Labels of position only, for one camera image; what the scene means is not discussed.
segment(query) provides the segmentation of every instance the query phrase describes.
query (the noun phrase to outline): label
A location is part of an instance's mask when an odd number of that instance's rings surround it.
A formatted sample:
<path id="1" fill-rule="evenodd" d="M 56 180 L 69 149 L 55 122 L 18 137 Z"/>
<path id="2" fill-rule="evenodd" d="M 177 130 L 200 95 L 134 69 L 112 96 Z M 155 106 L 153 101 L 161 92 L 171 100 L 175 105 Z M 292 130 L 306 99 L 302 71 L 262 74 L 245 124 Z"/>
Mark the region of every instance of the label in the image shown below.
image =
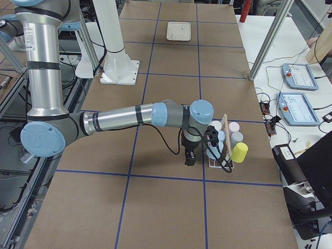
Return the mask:
<path id="1" fill-rule="evenodd" d="M 294 157 L 288 147 L 280 147 L 280 151 L 284 155 L 284 158 L 286 160 L 294 159 Z"/>
<path id="2" fill-rule="evenodd" d="M 35 33 L 33 27 L 24 27 L 25 49 L 32 51 L 36 49 Z"/>

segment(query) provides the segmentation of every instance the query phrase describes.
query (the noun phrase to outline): white table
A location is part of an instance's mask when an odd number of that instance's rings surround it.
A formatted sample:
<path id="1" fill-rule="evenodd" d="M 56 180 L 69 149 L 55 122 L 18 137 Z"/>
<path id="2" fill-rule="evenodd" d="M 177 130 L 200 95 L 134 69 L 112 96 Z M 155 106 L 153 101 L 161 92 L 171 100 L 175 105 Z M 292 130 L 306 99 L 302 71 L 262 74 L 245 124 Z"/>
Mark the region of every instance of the white table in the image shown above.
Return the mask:
<path id="1" fill-rule="evenodd" d="M 246 56 L 249 62 L 250 68 L 252 67 L 257 54 L 263 44 L 263 41 L 270 29 L 271 23 L 274 17 L 263 17 L 263 16 L 248 16 L 244 23 L 239 22 L 240 16 L 237 16 L 237 21 L 243 41 L 244 48 L 246 50 Z M 302 37 L 301 33 L 297 29 L 295 23 L 290 17 L 287 17 L 280 28 L 266 58 L 265 61 L 271 61 L 275 58 L 282 57 L 292 57 L 298 53 L 301 53 L 304 49 L 307 48 L 306 41 Z M 290 58 L 290 59 L 280 59 L 274 60 L 273 62 L 264 63 L 260 68 L 257 77 L 254 80 L 256 87 L 256 92 L 261 92 L 261 88 L 264 93 L 268 94 L 271 99 L 275 99 L 277 90 L 269 87 L 267 85 L 266 78 L 266 67 L 267 66 L 282 66 L 283 63 L 300 63 L 307 64 L 306 54 L 309 49 L 305 50 L 299 56 Z M 310 65 L 313 75 L 315 77 L 324 76 L 325 73 L 318 63 Z M 332 84 L 327 77 L 317 79 L 319 89 L 317 91 L 303 91 L 291 89 L 287 86 L 286 83 L 283 83 L 283 76 L 280 68 L 268 68 L 268 76 L 270 79 L 270 85 L 277 89 L 281 89 L 282 92 L 304 92 L 309 99 L 313 108 L 319 108 L 332 103 Z M 279 110 L 276 109 L 276 101 L 271 101 L 270 103 L 271 115 L 275 116 L 276 114 L 282 117 L 282 114 Z M 332 111 L 332 107 L 317 110 L 315 111 L 317 116 L 321 121 L 322 117 L 327 113 Z M 319 131 L 318 127 L 291 127 L 287 125 L 283 120 L 280 121 L 285 125 L 286 129 L 291 133 L 292 140 L 297 139 L 297 141 L 291 142 L 290 147 L 292 151 L 296 152 L 306 148 L 306 141 L 309 140 L 311 144 L 316 143 L 320 138 L 324 136 L 324 133 Z M 321 125 L 321 129 L 329 132 L 332 130 L 332 124 L 324 123 Z M 279 127 L 276 127 L 277 135 L 271 137 L 270 145 L 273 148 L 277 144 L 288 143 L 288 138 L 286 132 Z M 296 230 L 294 230 L 298 247 L 304 248 L 307 244 L 312 244 L 311 248 L 316 247 L 316 242 L 304 241 L 300 238 Z M 319 249 L 328 249 L 332 248 L 332 234 L 327 234 L 322 236 Z"/>

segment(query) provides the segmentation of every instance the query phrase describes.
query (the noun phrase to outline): red object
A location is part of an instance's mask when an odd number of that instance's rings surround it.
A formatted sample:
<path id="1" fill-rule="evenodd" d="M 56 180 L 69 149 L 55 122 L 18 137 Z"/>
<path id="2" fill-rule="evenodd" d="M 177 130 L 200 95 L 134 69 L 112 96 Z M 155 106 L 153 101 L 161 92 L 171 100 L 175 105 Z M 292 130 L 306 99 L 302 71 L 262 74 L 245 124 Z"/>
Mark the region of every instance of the red object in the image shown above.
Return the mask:
<path id="1" fill-rule="evenodd" d="M 242 9 L 242 13 L 241 13 L 241 17 L 240 17 L 240 22 L 245 22 L 245 19 L 247 18 L 247 15 L 249 13 L 249 9 L 250 9 L 252 2 L 253 2 L 253 0 L 245 0 L 244 6 Z"/>

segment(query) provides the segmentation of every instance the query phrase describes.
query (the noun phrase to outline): yellow cylinder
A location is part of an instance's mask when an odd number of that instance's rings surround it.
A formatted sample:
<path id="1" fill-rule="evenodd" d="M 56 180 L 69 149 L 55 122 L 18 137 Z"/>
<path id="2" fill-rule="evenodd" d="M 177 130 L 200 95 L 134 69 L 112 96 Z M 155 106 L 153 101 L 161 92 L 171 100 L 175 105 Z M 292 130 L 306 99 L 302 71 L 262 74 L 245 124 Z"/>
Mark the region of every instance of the yellow cylinder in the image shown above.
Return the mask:
<path id="1" fill-rule="evenodd" d="M 232 150 L 231 159 L 234 162 L 241 163 L 244 161 L 248 152 L 248 146 L 245 143 L 237 143 Z"/>

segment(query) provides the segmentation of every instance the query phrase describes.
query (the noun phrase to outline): computer monitor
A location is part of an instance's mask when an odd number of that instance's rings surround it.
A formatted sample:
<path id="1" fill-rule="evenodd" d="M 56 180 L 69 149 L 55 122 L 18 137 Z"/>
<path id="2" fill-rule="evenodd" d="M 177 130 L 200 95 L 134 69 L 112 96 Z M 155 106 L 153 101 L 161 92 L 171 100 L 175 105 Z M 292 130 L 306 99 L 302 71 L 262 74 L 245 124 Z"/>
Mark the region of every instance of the computer monitor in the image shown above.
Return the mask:
<path id="1" fill-rule="evenodd" d="M 326 208 L 332 207 L 332 131 L 297 158 L 305 177 Z"/>

